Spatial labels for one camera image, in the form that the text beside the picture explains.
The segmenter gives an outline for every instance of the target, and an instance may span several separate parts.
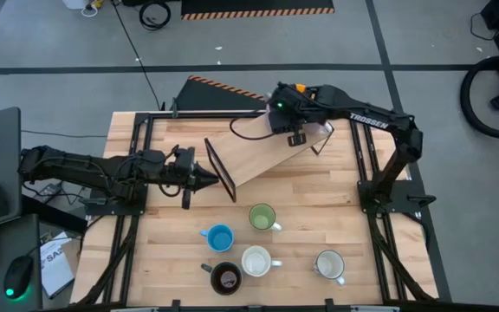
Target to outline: mug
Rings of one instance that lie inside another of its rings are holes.
[[[234,243],[234,232],[226,224],[215,224],[208,231],[199,234],[207,237],[209,248],[216,252],[227,251]]]
[[[271,266],[282,266],[282,261],[272,260],[269,252],[263,247],[251,246],[243,252],[242,268],[249,275],[264,276]]]
[[[346,283],[342,273],[344,273],[344,259],[334,250],[324,250],[317,256],[313,263],[313,269],[328,279],[336,280],[342,286]]]
[[[257,204],[249,211],[249,221],[258,230],[281,231],[282,227],[276,223],[276,214],[273,208],[267,204]]]
[[[219,295],[232,295],[242,284],[242,272],[233,263],[219,263],[215,268],[202,263],[201,268],[211,273],[211,286]]]

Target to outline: white mug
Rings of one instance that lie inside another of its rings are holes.
[[[313,263],[313,269],[319,275],[335,280],[340,286],[346,283],[344,273],[344,259],[334,250],[324,250],[317,256]]]
[[[251,246],[243,252],[242,267],[249,275],[264,276],[271,266],[282,266],[282,261],[272,260],[269,252],[263,247]]]

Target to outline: orange component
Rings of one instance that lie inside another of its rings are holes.
[[[304,93],[304,92],[305,92],[305,89],[306,89],[305,85],[302,85],[302,84],[299,84],[299,83],[296,83],[296,84],[295,84],[295,88],[296,88],[298,91],[300,91],[301,93]]]

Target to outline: white bottle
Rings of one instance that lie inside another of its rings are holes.
[[[67,6],[67,8],[71,10],[82,10],[86,8],[86,5],[89,0],[62,0],[63,3]]]

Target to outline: dark brown mug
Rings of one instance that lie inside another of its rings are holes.
[[[242,272],[233,263],[219,263],[215,268],[202,263],[201,268],[211,273],[211,286],[219,295],[232,295],[242,285]]]

